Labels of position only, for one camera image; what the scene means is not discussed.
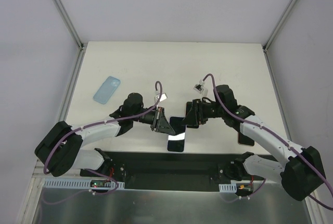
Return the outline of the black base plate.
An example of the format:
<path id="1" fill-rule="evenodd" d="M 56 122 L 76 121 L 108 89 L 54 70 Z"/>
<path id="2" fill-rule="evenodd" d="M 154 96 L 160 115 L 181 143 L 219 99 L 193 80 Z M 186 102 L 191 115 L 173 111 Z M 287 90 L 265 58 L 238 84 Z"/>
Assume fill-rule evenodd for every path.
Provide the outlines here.
<path id="1" fill-rule="evenodd" d="M 126 189 L 217 192 L 230 183 L 225 168 L 239 154 L 107 152 L 108 170 Z"/>

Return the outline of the light blue phone case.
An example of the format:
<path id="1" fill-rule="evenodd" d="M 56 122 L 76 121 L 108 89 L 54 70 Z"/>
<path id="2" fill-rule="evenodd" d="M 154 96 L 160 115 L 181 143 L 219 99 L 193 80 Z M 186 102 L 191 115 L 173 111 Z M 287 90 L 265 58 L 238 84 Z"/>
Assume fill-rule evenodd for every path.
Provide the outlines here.
<path id="1" fill-rule="evenodd" d="M 109 76 L 94 94 L 93 100 L 103 105 L 106 104 L 120 84 L 119 79 Z"/>

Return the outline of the left aluminium frame post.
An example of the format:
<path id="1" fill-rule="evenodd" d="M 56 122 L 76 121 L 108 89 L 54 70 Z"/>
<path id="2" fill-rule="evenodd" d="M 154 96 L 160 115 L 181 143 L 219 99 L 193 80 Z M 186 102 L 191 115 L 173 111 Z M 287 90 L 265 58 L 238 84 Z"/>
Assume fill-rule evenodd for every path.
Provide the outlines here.
<path id="1" fill-rule="evenodd" d="M 75 26 L 65 8 L 63 5 L 63 2 L 61 0 L 52 0 L 62 21 L 64 22 L 69 34 L 73 38 L 76 46 L 79 48 L 79 50 L 82 50 L 84 48 L 84 43 L 82 42 L 81 38 L 79 37 L 79 34 L 77 30 L 75 29 Z"/>

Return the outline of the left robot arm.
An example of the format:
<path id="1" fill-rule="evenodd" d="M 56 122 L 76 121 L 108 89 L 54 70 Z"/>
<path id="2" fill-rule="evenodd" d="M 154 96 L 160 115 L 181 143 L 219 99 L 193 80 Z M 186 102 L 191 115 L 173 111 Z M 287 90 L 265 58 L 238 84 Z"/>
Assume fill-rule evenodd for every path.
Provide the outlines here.
<path id="1" fill-rule="evenodd" d="M 90 169 L 103 177 L 109 173 L 110 158 L 99 148 L 84 150 L 83 147 L 102 139 L 119 137 L 130 131 L 135 122 L 148 124 L 156 133 L 175 134 L 163 107 L 154 104 L 145 108 L 143 97 L 139 93 L 131 93 L 115 112 L 103 120 L 80 127 L 65 121 L 56 123 L 34 153 L 44 164 L 44 172 L 54 177 L 62 176 L 71 168 Z"/>

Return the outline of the aluminium frame post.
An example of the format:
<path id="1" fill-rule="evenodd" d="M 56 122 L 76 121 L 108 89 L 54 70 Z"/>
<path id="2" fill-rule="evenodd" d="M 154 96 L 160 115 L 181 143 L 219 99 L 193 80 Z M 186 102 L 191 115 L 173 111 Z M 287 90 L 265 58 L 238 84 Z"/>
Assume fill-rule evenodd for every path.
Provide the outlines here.
<path id="1" fill-rule="evenodd" d="M 77 30 L 75 29 L 75 26 L 65 8 L 63 5 L 63 2 L 61 0 L 52 0 L 62 21 L 64 22 L 69 34 L 73 38 L 76 46 L 79 48 L 79 50 L 82 50 L 84 48 L 84 43 L 82 42 L 81 38 L 79 37 L 79 34 Z"/>
<path id="2" fill-rule="evenodd" d="M 283 10 L 281 16 L 279 17 L 276 25 L 274 26 L 272 32 L 270 33 L 268 39 L 266 42 L 263 44 L 263 51 L 266 53 L 271 45 L 273 44 L 274 40 L 278 36 L 279 32 L 283 28 L 284 24 L 286 23 L 287 19 L 291 15 L 292 11 L 294 10 L 296 4 L 298 3 L 299 0 L 289 0 L 287 6 Z"/>

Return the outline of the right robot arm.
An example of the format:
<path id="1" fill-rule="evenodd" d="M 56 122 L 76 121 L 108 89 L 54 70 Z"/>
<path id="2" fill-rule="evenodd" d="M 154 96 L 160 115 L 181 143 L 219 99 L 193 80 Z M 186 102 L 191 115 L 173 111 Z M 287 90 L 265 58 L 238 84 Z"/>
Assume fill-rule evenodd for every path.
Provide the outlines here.
<path id="1" fill-rule="evenodd" d="M 221 118 L 224 123 L 238 132 L 242 145 L 259 144 L 274 157 L 262 158 L 246 152 L 226 165 L 224 174 L 231 180 L 241 181 L 249 176 L 259 176 L 282 185 L 295 200 L 302 201 L 326 183 L 326 176 L 317 149 L 304 148 L 270 130 L 248 107 L 239 105 L 228 85 L 218 85 L 214 100 L 206 97 L 202 83 L 194 90 L 202 97 L 187 102 L 186 115 L 182 124 L 197 128 L 210 118 Z"/>

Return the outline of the right aluminium frame post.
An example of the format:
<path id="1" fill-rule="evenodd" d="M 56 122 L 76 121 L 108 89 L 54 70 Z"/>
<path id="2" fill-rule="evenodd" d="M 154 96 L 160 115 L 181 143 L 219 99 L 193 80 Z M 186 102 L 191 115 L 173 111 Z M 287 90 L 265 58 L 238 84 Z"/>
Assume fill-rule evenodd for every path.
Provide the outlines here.
<path id="1" fill-rule="evenodd" d="M 270 33 L 268 39 L 266 42 L 263 44 L 263 51 L 266 53 L 271 45 L 273 44 L 274 40 L 278 36 L 279 32 L 283 28 L 284 24 L 286 23 L 287 19 L 291 15 L 292 11 L 294 10 L 296 4 L 298 3 L 299 0 L 289 0 L 287 6 L 283 10 L 281 16 L 279 17 L 276 25 L 274 26 L 272 32 Z"/>

